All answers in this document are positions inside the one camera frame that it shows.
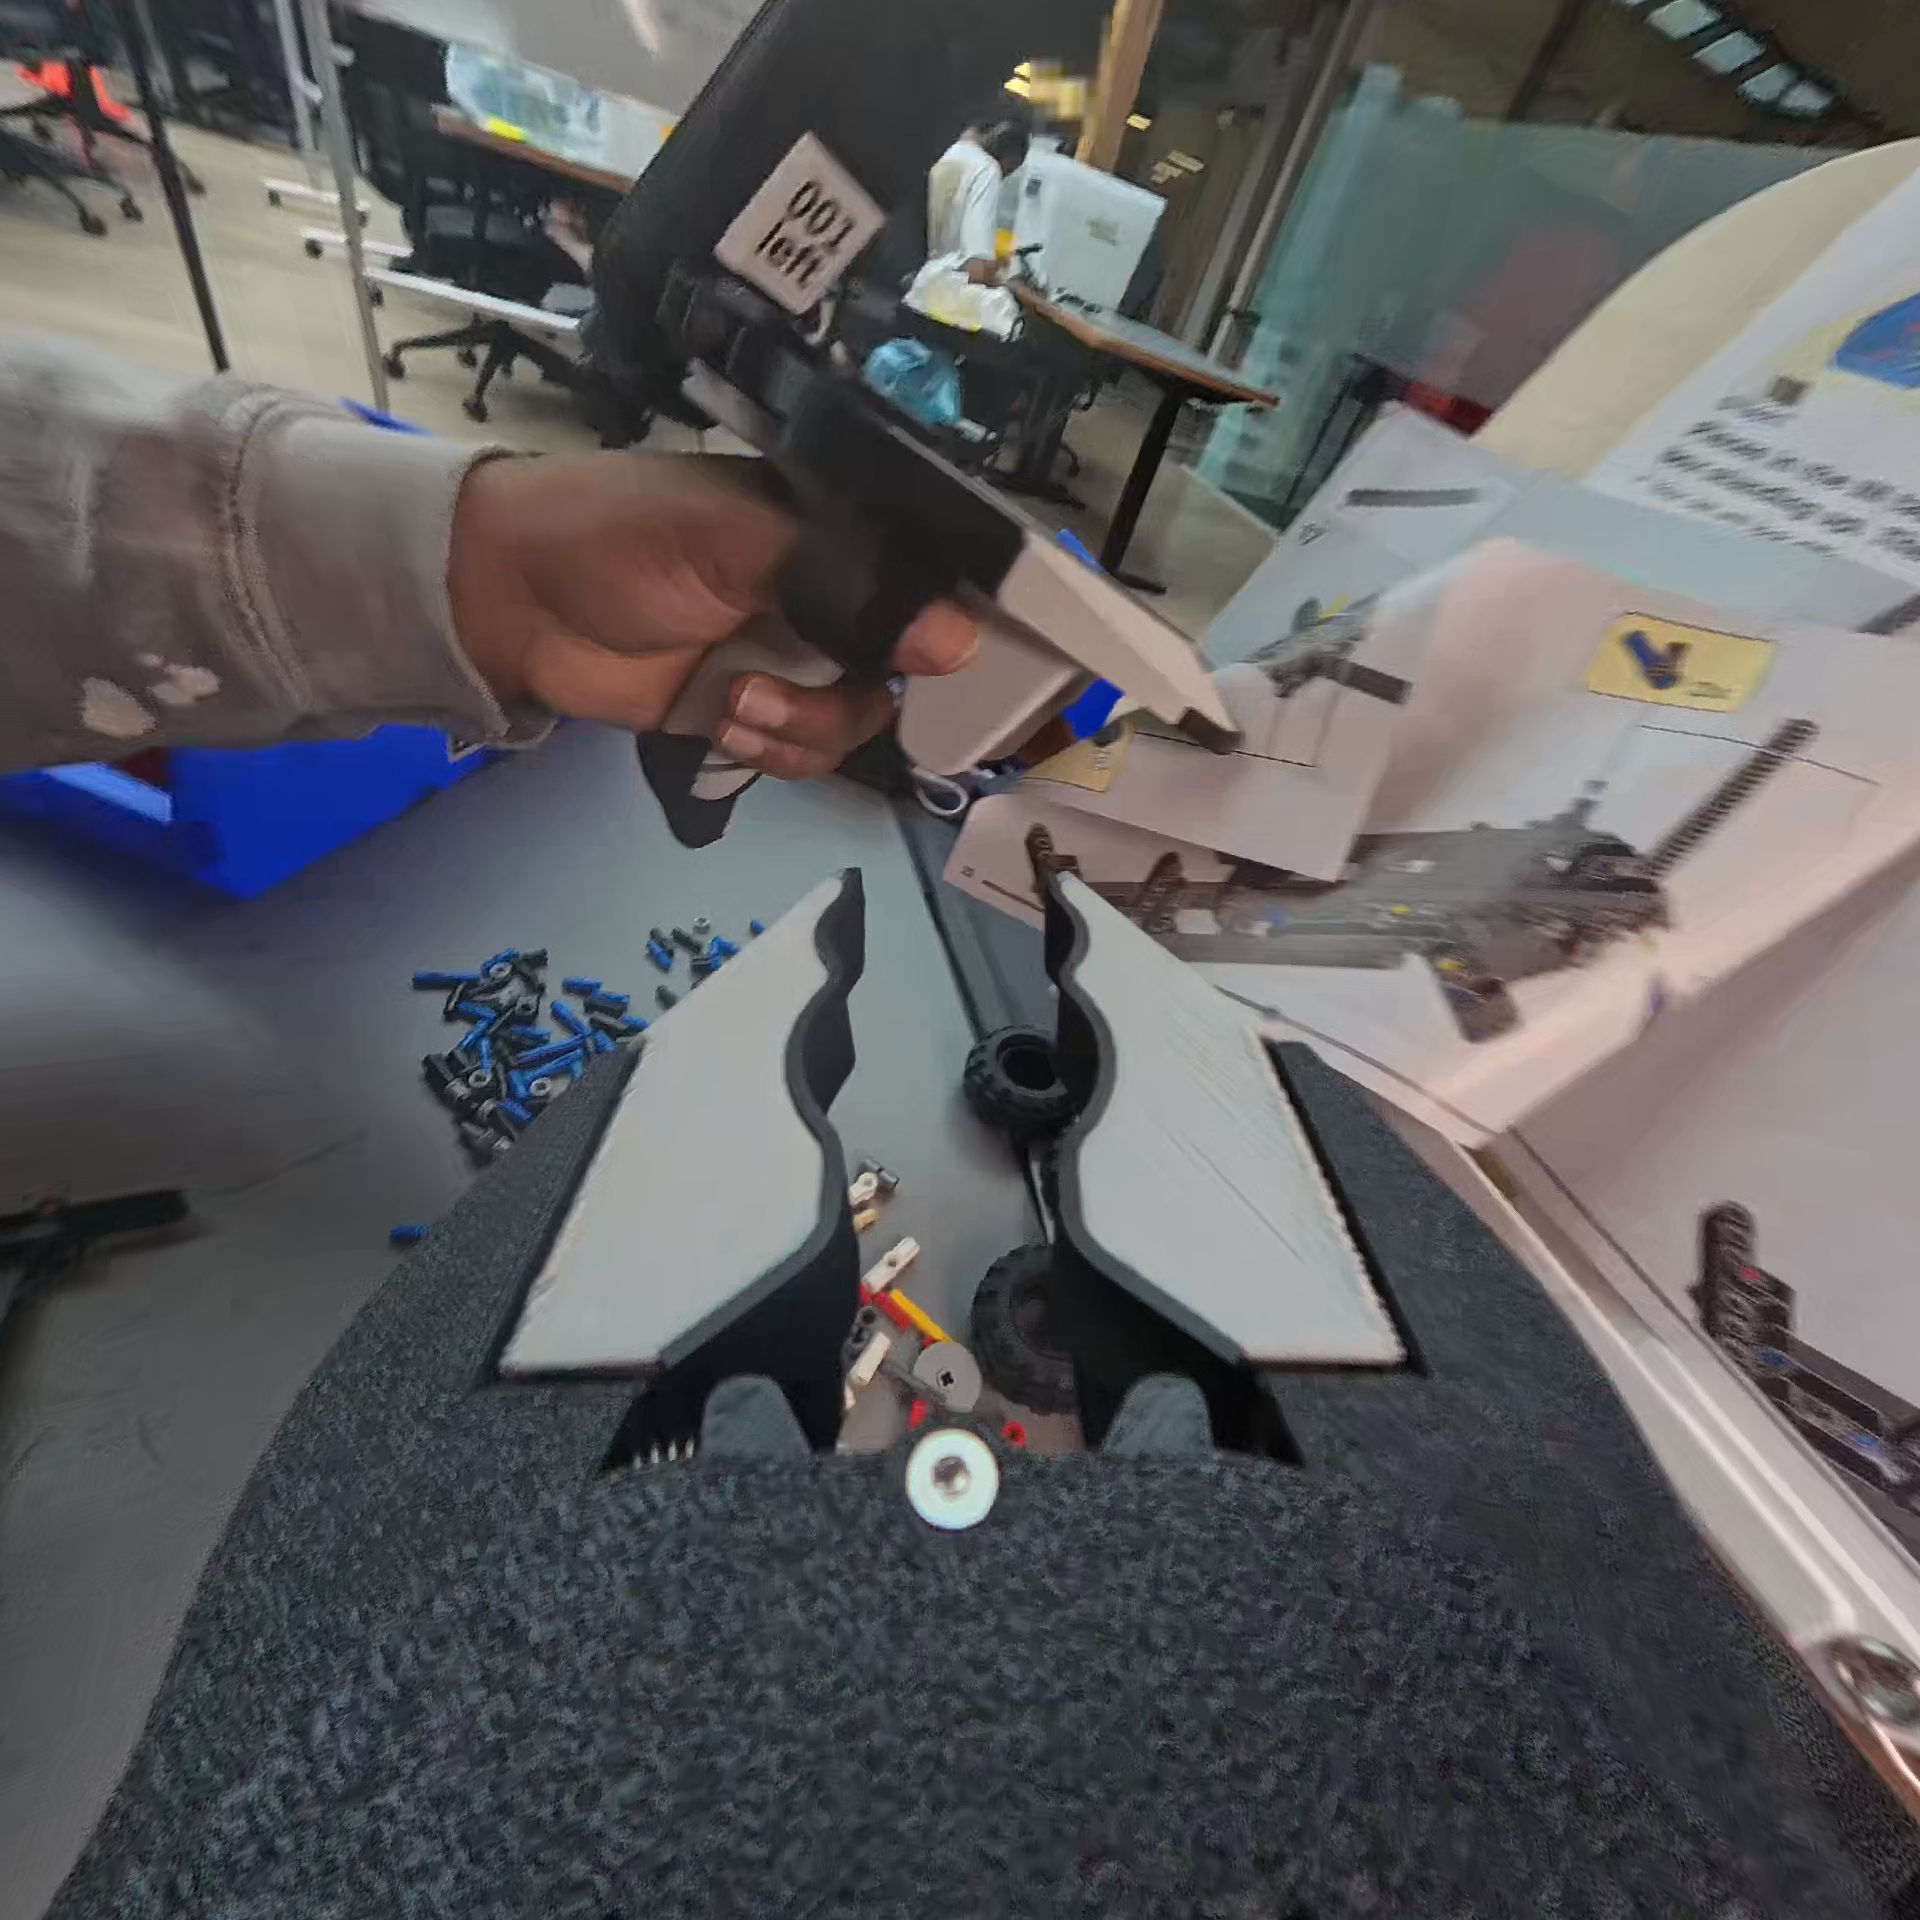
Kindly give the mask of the grey desk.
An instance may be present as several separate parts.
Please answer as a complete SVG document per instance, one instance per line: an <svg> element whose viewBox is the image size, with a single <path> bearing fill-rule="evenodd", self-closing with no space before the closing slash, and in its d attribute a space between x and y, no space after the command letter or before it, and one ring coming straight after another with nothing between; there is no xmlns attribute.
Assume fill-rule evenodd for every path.
<svg viewBox="0 0 1920 1920"><path fill-rule="evenodd" d="M3 1918L39 1918L160 1684L205 1550L308 1376L467 1190L419 1082L419 970L544 946L651 1002L646 926L733 942L860 867L870 967L834 1125L897 1178L907 1292L960 1328L1030 1232L1023 1176L957 1101L970 1015L905 827L854 785L757 785L708 852L659 827L624 735L567 729L250 900L3 832L3 1208L181 1190L3 1339Z"/></svg>

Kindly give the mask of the pile of red white bricks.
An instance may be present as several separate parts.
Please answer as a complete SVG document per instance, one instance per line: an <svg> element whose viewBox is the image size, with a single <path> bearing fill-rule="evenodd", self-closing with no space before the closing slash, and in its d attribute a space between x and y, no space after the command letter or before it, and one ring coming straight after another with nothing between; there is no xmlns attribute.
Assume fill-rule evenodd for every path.
<svg viewBox="0 0 1920 1920"><path fill-rule="evenodd" d="M987 1385L973 1351L950 1336L900 1283L921 1265L921 1240L873 1240L897 1195L897 1176L873 1155L854 1158L850 1211L860 1258L860 1306L841 1343L841 1415L836 1452L884 1452L936 1417L973 1417L1012 1449L1036 1449L1039 1429L1006 1393Z"/></svg>

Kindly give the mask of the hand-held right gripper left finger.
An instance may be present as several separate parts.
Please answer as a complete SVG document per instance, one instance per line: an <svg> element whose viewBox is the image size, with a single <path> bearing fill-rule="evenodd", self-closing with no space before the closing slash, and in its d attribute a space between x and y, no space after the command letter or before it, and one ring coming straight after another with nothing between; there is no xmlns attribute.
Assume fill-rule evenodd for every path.
<svg viewBox="0 0 1920 1920"><path fill-rule="evenodd" d="M503 1339L506 1380L828 1373L860 1303L850 1165L865 883L850 867L656 1020Z"/></svg>

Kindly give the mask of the person's left forearm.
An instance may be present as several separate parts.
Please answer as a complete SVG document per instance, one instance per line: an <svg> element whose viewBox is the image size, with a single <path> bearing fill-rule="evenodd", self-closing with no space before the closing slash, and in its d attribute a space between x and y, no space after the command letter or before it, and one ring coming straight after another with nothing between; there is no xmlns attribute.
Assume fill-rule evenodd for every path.
<svg viewBox="0 0 1920 1920"><path fill-rule="evenodd" d="M234 377L3 342L3 774L419 726L523 748L451 613L460 488L503 450Z"/></svg>

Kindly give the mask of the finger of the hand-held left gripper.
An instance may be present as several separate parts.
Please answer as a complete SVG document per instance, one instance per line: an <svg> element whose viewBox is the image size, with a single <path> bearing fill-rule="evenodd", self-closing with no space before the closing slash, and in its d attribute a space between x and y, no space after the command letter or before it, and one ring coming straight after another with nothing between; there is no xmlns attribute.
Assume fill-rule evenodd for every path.
<svg viewBox="0 0 1920 1920"><path fill-rule="evenodd" d="M936 777L1008 756L1094 679L1109 679L1122 641L1128 623L1113 616L1074 616L1057 634L977 620L973 652L954 673L905 676L900 756Z"/></svg>
<svg viewBox="0 0 1920 1920"><path fill-rule="evenodd" d="M1239 748L1234 714L1188 638L1043 529L1023 529L1019 557L996 589L996 616L1212 756Z"/></svg>

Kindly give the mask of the blue plastic bin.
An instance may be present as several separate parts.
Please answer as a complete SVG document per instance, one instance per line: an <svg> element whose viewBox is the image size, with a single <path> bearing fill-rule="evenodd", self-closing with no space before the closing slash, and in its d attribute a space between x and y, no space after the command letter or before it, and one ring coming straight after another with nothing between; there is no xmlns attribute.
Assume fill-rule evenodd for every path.
<svg viewBox="0 0 1920 1920"><path fill-rule="evenodd" d="M3 809L256 897L467 777L485 751L419 726L270 748L144 748L3 774Z"/></svg>

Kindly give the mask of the black toy tyre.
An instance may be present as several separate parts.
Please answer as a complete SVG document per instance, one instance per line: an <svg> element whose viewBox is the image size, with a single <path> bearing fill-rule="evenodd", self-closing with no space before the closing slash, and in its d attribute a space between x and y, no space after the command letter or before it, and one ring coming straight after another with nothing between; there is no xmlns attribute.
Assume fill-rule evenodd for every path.
<svg viewBox="0 0 1920 1920"><path fill-rule="evenodd" d="M1057 1135L1080 1111L1051 1036L1033 1026L1006 1026L973 1041L960 1092L965 1111L1008 1144Z"/></svg>
<svg viewBox="0 0 1920 1920"><path fill-rule="evenodd" d="M1051 1310L1051 1248L1019 1243L973 1291L970 1351L982 1380L1036 1415L1074 1410L1074 1362Z"/></svg>

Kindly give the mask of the person's left hand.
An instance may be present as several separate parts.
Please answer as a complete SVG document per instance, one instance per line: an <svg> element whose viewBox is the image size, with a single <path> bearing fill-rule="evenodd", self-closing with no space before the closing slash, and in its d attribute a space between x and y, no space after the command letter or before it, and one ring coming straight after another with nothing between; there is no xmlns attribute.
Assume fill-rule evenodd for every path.
<svg viewBox="0 0 1920 1920"><path fill-rule="evenodd" d="M454 502L451 623L503 710L662 731L703 660L773 612L799 535L761 461L495 455L467 469ZM973 652L973 616L932 603L890 664L939 679ZM879 683L799 685L755 670L720 690L711 743L751 774L816 780L890 714Z"/></svg>

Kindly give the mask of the wooden table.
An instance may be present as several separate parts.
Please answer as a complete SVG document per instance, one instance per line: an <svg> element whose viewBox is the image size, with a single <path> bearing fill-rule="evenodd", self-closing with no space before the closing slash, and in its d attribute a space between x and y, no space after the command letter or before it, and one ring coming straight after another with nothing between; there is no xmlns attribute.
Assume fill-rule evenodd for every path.
<svg viewBox="0 0 1920 1920"><path fill-rule="evenodd" d="M1113 364L1128 372L1142 377L1155 393L1155 406L1151 406L1151 414L1139 436L1133 466L1128 469L1128 481L1118 492L1118 505L1107 520L1107 531L1096 548L1096 563L1122 589L1160 597L1160 594L1165 594L1165 589L1160 580L1151 580L1149 574L1128 568L1128 554L1129 554L1133 535L1139 529L1139 517L1147 510L1147 495L1151 491L1151 481L1163 469L1165 449L1171 442L1171 432L1180 426L1181 407L1188 407L1188 406L1192 407L1199 407L1199 406L1208 406L1208 407L1246 406L1256 412L1272 412L1279 406L1279 400L1272 393L1261 389L1256 381L1243 379L1241 372L1225 369L1217 359L1205 355L1202 351L1192 351L1192 346L1180 342L1176 335L1160 334L1149 325L1072 306L1065 302L1043 293L1030 282L1016 282L1012 290L1030 318L1072 335L1094 359Z"/></svg>

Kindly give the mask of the black office chair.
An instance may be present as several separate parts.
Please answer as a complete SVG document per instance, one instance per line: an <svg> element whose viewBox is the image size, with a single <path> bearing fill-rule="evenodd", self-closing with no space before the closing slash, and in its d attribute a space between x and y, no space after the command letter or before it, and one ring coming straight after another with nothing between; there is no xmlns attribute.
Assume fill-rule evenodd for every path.
<svg viewBox="0 0 1920 1920"><path fill-rule="evenodd" d="M446 351L472 369L460 407L485 426L493 381L530 364L541 381L573 389L570 325L587 306L587 274L551 240L556 186L550 173L472 140L451 138L434 119L406 119L363 130L373 186L397 209L409 240L387 274L406 290L465 311L441 334L396 341L383 369L403 379L410 353Z"/></svg>

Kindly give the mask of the pile of blue black pins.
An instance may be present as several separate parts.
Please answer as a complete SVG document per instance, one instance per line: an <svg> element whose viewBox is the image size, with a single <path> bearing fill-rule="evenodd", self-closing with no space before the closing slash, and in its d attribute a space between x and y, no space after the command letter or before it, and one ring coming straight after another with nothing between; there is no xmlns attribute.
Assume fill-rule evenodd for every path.
<svg viewBox="0 0 1920 1920"><path fill-rule="evenodd" d="M743 921L733 942L708 918L654 926L642 961L656 970L654 1012L600 975L550 967L544 946L506 946L469 970L419 970L410 989L441 997L446 1041L421 1054L421 1088L446 1118L469 1168L495 1165L583 1073L638 1053L654 1023L768 932Z"/></svg>

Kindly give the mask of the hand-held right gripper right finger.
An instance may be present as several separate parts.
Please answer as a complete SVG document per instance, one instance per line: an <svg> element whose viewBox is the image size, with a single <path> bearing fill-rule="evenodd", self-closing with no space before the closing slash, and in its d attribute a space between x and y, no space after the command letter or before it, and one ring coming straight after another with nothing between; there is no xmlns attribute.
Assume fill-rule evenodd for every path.
<svg viewBox="0 0 1920 1920"><path fill-rule="evenodd" d="M1222 1364L1400 1373L1409 1336L1265 1023L1080 874L1044 886L1074 1262Z"/></svg>

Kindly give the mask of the building instruction booklet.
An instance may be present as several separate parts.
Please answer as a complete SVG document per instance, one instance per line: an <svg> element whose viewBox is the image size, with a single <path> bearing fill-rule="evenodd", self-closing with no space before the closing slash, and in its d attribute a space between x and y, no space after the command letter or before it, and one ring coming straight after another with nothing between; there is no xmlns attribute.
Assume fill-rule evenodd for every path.
<svg viewBox="0 0 1920 1920"><path fill-rule="evenodd" d="M981 800L945 879L1051 868L1445 1141L1584 1280L1666 1306L1916 1548L1916 634L1489 539L1243 665L1373 731L1341 857Z"/></svg>

